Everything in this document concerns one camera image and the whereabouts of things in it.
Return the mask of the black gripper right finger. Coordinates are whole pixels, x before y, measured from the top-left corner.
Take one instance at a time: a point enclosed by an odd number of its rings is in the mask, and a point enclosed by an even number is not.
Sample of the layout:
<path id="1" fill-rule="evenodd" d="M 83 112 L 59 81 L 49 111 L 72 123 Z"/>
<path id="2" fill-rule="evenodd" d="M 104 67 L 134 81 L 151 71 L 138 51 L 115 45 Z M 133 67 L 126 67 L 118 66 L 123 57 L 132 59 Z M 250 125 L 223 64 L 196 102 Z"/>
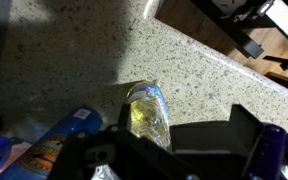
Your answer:
<path id="1" fill-rule="evenodd" d="M 258 134 L 263 124 L 240 104 L 233 104 L 229 123 L 238 134 Z"/>

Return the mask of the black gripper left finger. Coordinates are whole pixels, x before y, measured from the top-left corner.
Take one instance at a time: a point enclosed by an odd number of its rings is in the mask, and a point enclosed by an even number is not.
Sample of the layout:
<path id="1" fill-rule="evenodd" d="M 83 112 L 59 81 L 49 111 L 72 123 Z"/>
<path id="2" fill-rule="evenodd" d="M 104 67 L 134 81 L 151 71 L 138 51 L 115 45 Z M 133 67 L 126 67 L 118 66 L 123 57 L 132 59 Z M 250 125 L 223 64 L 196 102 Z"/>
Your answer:
<path id="1" fill-rule="evenodd" d="M 118 126 L 121 129 L 129 130 L 131 128 L 131 105 L 123 104 L 118 118 Z"/>

